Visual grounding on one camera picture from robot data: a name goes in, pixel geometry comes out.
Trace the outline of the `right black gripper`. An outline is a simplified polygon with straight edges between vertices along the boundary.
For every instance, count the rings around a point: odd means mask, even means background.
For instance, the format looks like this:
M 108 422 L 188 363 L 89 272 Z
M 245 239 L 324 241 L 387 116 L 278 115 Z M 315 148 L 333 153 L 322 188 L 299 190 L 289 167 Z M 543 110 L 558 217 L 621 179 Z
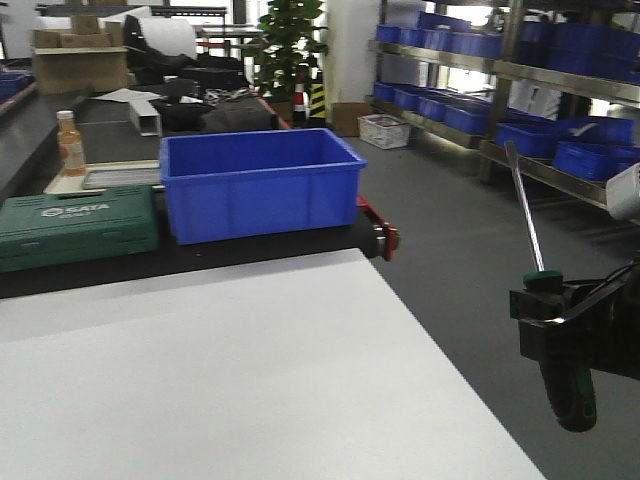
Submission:
M 562 288 L 510 292 L 521 355 L 638 379 L 639 274 L 566 281 Z

